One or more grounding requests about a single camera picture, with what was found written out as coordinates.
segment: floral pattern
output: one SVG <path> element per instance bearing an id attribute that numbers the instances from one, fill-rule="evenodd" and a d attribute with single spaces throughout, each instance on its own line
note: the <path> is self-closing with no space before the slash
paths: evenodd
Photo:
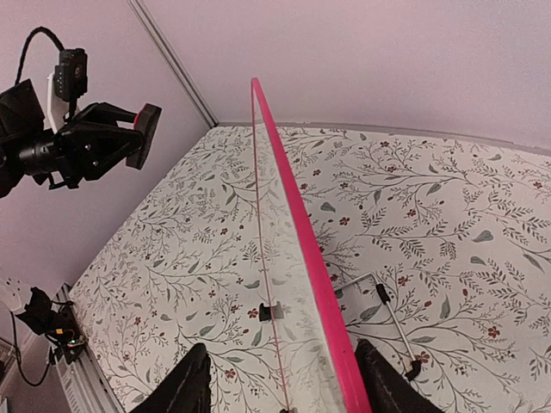
<path id="1" fill-rule="evenodd" d="M 369 271 L 387 286 L 422 361 L 414 388 L 447 412 L 551 411 L 551 161 L 445 139 L 280 134 L 335 288 Z M 197 342 L 213 360 L 213 411 L 277 411 L 283 383 L 323 389 L 313 315 L 285 300 L 287 270 L 263 274 L 261 248 L 285 249 L 259 242 L 251 140 L 249 127 L 210 131 L 71 292 L 126 410 Z M 262 205 L 269 185 L 258 186 Z M 286 312 L 276 329 L 259 321 L 266 287 Z M 406 348 L 372 281 L 337 297 L 351 341 L 368 338 L 403 373 Z M 325 394 L 309 393 L 305 411 L 323 411 Z"/>

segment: black cable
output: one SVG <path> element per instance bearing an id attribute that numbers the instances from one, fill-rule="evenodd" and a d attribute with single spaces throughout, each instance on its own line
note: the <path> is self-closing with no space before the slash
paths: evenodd
<path id="1" fill-rule="evenodd" d="M 53 44 L 58 48 L 60 52 L 65 50 L 65 48 L 63 47 L 63 44 L 58 39 L 58 36 L 56 36 L 49 28 L 40 27 L 33 30 L 25 40 L 25 46 L 23 46 L 21 57 L 19 59 L 19 69 L 17 70 L 17 78 L 15 79 L 15 86 L 18 85 L 19 82 L 21 81 L 21 76 L 23 74 L 23 66 L 25 65 L 25 58 L 27 57 L 27 50 L 29 45 L 31 44 L 31 40 L 38 33 L 45 34 L 48 37 L 48 39 L 50 39 L 53 42 Z"/>
<path id="2" fill-rule="evenodd" d="M 28 385 L 30 385 L 32 387 L 38 387 L 39 385 L 44 383 L 44 380 L 46 379 L 48 371 L 50 370 L 50 363 L 48 362 L 46 364 L 46 370 L 44 370 L 44 373 L 42 374 L 42 377 L 40 378 L 38 383 L 33 383 L 32 381 L 27 379 L 27 377 L 23 373 L 23 369 L 22 369 L 23 360 L 22 360 L 22 357 L 21 357 L 21 351 L 19 350 L 19 346 L 17 345 L 17 328 L 15 326 L 15 316 L 14 316 L 14 313 L 11 312 L 11 311 L 9 312 L 9 314 L 11 315 L 11 325 L 14 329 L 15 361 L 17 362 L 17 367 L 19 368 L 19 373 L 21 374 L 21 377 L 23 377 L 23 380 L 25 380 L 25 383 L 27 383 Z"/>

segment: white wall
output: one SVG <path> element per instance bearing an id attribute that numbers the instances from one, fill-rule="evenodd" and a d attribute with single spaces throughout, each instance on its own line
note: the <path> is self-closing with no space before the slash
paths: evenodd
<path id="1" fill-rule="evenodd" d="M 548 0 L 145 0 L 221 121 L 343 122 L 550 149 Z"/>
<path id="2" fill-rule="evenodd" d="M 110 102 L 138 111 L 145 102 L 163 114 L 145 167 L 123 164 L 97 182 L 49 192 L 24 178 L 0 200 L 0 276 L 18 277 L 57 291 L 73 282 L 153 186 L 207 130 L 170 69 L 124 0 L 2 0 L 0 90 L 13 85 L 23 42 L 46 26 L 65 47 L 89 54 L 89 102 Z M 46 76 L 58 61 L 42 35 L 30 47 L 24 76 L 46 97 Z M 8 312 L 0 310 L 0 336 L 11 338 Z"/>

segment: red flower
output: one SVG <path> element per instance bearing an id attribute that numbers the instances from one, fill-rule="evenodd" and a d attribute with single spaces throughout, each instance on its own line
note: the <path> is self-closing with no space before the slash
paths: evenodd
<path id="1" fill-rule="evenodd" d="M 496 338 L 500 334 L 501 334 L 501 332 L 496 327 L 491 327 L 490 329 L 488 329 L 488 335 L 491 338 Z"/>
<path id="2" fill-rule="evenodd" d="M 430 359 L 430 355 L 427 354 L 425 351 L 422 351 L 421 354 L 418 354 L 415 356 L 417 360 L 421 360 L 422 363 L 428 363 Z"/>
<path id="3" fill-rule="evenodd" d="M 409 281 L 409 278 L 408 277 L 399 277 L 398 278 L 398 285 L 400 287 L 405 287 L 406 286 L 406 283 Z"/>
<path id="4" fill-rule="evenodd" d="M 226 377 L 227 377 L 228 379 L 233 379 L 233 378 L 237 375 L 237 373 L 235 372 L 235 370 L 233 370 L 232 368 L 230 368 L 229 370 L 225 370 L 225 371 L 224 371 L 224 374 L 226 375 Z"/>

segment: transparent plastic sheet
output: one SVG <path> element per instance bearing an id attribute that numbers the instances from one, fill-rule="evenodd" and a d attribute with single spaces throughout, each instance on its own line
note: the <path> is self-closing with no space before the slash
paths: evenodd
<path id="1" fill-rule="evenodd" d="M 299 412 L 369 413 L 337 299 L 257 79 L 251 99 L 263 281 L 285 403 Z"/>

